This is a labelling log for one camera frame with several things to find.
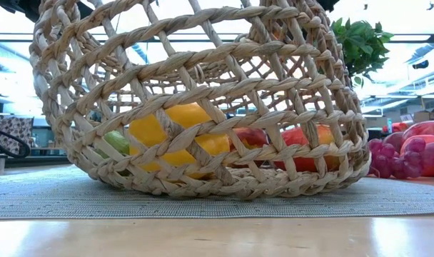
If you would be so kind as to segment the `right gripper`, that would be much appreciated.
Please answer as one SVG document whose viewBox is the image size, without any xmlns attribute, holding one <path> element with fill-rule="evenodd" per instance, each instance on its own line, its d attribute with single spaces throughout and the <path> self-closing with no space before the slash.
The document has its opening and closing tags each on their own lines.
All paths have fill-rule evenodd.
<svg viewBox="0 0 434 257">
<path fill-rule="evenodd" d="M 325 11 L 333 11 L 334 5 L 337 4 L 340 0 L 316 0 Z"/>
</svg>

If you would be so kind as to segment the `woven wicker basket with handles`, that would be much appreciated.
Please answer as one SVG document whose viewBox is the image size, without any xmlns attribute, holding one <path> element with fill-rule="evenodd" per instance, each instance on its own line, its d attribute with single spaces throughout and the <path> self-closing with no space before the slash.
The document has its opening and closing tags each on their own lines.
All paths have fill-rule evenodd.
<svg viewBox="0 0 434 257">
<path fill-rule="evenodd" d="M 252 199 L 328 192 L 368 174 L 365 119 L 316 0 L 211 9 L 188 0 L 192 13 L 169 19 L 158 19 L 153 0 L 89 0 L 94 10 L 81 18 L 78 1 L 41 0 L 29 51 L 56 142 L 92 179 L 153 195 Z M 184 128 L 166 114 L 192 103 L 211 120 Z M 167 137 L 147 147 L 128 128 L 150 114 Z M 320 144 L 317 125 L 335 141 Z M 268 145 L 247 149 L 234 131 L 243 127 L 263 129 Z M 285 143 L 281 133 L 295 127 L 309 144 Z M 104 140 L 111 131 L 129 142 L 128 155 Z M 212 156 L 195 140 L 223 133 L 235 151 Z M 196 162 L 161 159 L 180 150 Z M 337 156 L 339 169 L 324 156 Z M 318 171 L 297 171 L 298 157 Z"/>
</svg>

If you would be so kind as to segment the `red and yellow apple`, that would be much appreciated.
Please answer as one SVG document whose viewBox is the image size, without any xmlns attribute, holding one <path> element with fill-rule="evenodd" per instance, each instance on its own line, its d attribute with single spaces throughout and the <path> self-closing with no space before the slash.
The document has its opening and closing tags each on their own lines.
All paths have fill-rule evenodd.
<svg viewBox="0 0 434 257">
<path fill-rule="evenodd" d="M 236 132 L 237 136 L 243 143 L 243 145 L 247 149 L 253 149 L 253 148 L 263 148 L 264 145 L 268 145 L 268 137 L 266 132 L 263 129 L 260 128 L 235 128 L 234 131 Z M 236 148 L 233 145 L 233 142 L 230 138 L 229 145 L 230 145 L 230 151 L 235 151 Z M 265 161 L 254 161 L 257 167 L 260 167 Z M 228 167 L 231 168 L 248 168 L 248 165 L 237 165 L 230 163 L 228 164 Z"/>
</svg>

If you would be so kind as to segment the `green cucumber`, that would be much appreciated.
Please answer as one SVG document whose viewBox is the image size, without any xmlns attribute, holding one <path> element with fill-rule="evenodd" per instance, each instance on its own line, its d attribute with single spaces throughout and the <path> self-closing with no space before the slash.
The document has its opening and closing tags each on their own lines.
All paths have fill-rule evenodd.
<svg viewBox="0 0 434 257">
<path fill-rule="evenodd" d="M 129 154 L 129 142 L 118 131 L 111 131 L 104 135 L 104 140 L 115 148 L 119 153 Z"/>
</svg>

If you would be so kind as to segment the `purple grape bunch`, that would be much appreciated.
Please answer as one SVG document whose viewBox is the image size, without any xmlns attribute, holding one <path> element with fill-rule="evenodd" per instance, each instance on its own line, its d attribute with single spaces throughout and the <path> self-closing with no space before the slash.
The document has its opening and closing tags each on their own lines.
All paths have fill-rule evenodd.
<svg viewBox="0 0 434 257">
<path fill-rule="evenodd" d="M 372 139 L 369 141 L 372 154 L 370 173 L 379 178 L 417 178 L 423 170 L 422 152 L 425 147 L 426 142 L 423 139 L 414 138 L 405 142 L 402 153 L 399 153 L 391 143 Z"/>
</svg>

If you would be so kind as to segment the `yellow bell pepper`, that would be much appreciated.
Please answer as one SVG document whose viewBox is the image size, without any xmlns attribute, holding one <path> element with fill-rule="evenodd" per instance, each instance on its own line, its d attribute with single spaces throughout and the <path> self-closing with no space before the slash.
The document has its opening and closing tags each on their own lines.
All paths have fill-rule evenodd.
<svg viewBox="0 0 434 257">
<path fill-rule="evenodd" d="M 185 129 L 211 120 L 211 117 L 197 103 L 173 106 L 166 109 L 166 114 L 172 121 Z M 162 129 L 159 121 L 153 114 L 132 121 L 129 124 L 128 132 L 147 147 L 159 144 L 166 140 L 167 137 L 166 132 Z M 224 133 L 203 134 L 195 137 L 195 140 L 201 148 L 212 156 L 230 151 L 230 143 L 227 135 Z M 195 158 L 186 150 L 166 153 L 161 159 L 172 166 L 196 162 Z"/>
</svg>

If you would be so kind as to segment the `green plant in black pot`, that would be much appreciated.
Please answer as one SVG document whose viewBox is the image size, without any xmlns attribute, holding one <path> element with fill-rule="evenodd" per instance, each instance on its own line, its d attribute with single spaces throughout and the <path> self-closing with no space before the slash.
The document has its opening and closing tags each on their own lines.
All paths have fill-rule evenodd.
<svg viewBox="0 0 434 257">
<path fill-rule="evenodd" d="M 382 30 L 380 22 L 374 27 L 367 21 L 355 21 L 348 19 L 345 23 L 342 18 L 333 21 L 330 25 L 336 42 L 337 51 L 343 62 L 345 82 L 353 88 L 354 85 L 362 87 L 362 77 L 371 80 L 370 72 L 382 69 L 388 60 L 386 54 L 389 50 L 384 46 L 393 34 Z"/>
</svg>

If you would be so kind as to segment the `patterned fabric bag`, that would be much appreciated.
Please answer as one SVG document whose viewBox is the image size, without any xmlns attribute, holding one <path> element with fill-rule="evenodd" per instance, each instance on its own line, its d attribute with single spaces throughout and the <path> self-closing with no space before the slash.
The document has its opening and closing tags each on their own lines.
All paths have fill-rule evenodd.
<svg viewBox="0 0 434 257">
<path fill-rule="evenodd" d="M 25 158 L 31 152 L 33 118 L 0 118 L 0 151 L 13 158 Z"/>
</svg>

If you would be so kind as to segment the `red plastic container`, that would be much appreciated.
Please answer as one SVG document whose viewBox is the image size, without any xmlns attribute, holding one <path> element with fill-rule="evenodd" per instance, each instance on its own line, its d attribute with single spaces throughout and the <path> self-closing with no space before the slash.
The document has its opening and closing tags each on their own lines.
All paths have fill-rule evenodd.
<svg viewBox="0 0 434 257">
<path fill-rule="evenodd" d="M 395 132 L 404 132 L 408 129 L 409 125 L 407 123 L 398 122 L 391 124 L 391 127 L 385 125 L 382 127 L 383 133 L 395 133 Z"/>
</svg>

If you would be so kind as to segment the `cardboard box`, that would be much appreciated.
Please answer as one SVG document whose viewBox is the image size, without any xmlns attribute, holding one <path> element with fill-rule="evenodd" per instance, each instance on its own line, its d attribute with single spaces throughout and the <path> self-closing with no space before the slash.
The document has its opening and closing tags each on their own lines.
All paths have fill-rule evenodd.
<svg viewBox="0 0 434 257">
<path fill-rule="evenodd" d="M 434 109 L 431 111 L 417 111 L 413 115 L 413 120 L 415 123 L 420 123 L 424 121 L 434 121 Z"/>
</svg>

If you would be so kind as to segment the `grey woven placemat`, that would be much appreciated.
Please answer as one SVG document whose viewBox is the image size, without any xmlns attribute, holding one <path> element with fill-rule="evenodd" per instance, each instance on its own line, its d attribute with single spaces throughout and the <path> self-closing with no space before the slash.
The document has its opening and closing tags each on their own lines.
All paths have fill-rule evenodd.
<svg viewBox="0 0 434 257">
<path fill-rule="evenodd" d="M 0 176 L 0 219 L 402 216 L 434 213 L 434 186 L 377 178 L 314 196 L 170 198 L 114 188 L 73 166 Z"/>
</svg>

